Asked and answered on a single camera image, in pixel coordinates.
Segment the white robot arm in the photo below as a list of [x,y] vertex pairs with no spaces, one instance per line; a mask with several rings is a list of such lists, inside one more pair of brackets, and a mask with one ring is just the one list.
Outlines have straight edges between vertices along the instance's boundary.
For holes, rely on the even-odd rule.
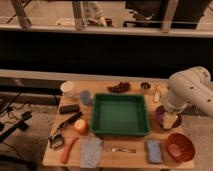
[[168,90],[163,96],[163,128],[171,129],[178,114],[187,103],[213,117],[213,90],[209,88],[211,75],[204,67],[192,67],[172,74],[168,79]]

